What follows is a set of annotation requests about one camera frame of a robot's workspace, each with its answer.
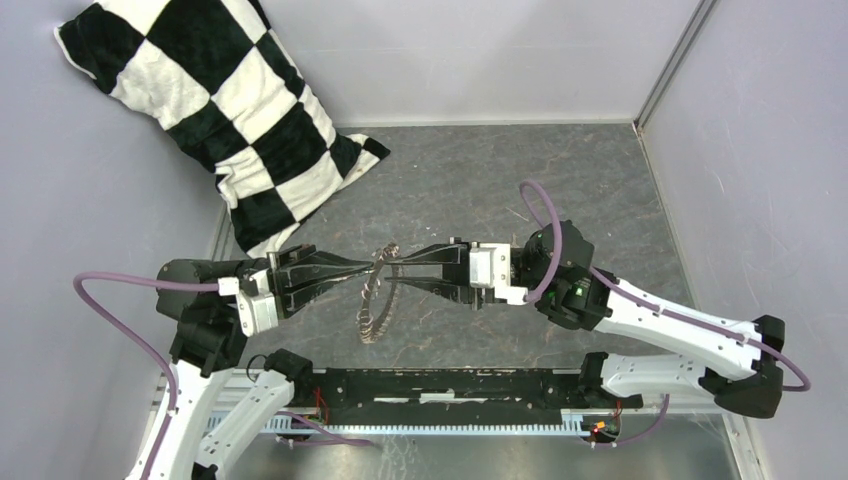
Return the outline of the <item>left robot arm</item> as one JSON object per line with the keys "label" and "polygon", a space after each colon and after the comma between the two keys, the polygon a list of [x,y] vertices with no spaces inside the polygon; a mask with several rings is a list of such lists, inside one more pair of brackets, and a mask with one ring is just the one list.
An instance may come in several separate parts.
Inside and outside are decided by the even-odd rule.
{"label": "left robot arm", "polygon": [[286,350],[265,358],[249,392],[213,429],[220,393],[236,371],[249,337],[280,326],[318,295],[374,265],[292,247],[254,260],[180,259],[154,283],[158,313],[177,323],[164,364],[166,393],[129,476],[132,479],[225,479],[263,427],[284,408],[316,401],[323,389],[311,361]]}

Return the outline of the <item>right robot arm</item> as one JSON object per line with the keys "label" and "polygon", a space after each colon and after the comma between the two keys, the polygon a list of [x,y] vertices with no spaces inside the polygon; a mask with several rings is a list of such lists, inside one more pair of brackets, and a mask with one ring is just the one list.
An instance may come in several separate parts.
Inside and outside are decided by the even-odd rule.
{"label": "right robot arm", "polygon": [[693,395],[769,419],[784,392],[785,324],[735,321],[662,299],[592,265],[593,245],[570,222],[533,232],[520,248],[453,239],[391,260],[392,279],[460,304],[533,306],[551,323],[628,337],[658,353],[595,352],[577,392],[591,408],[648,395]]}

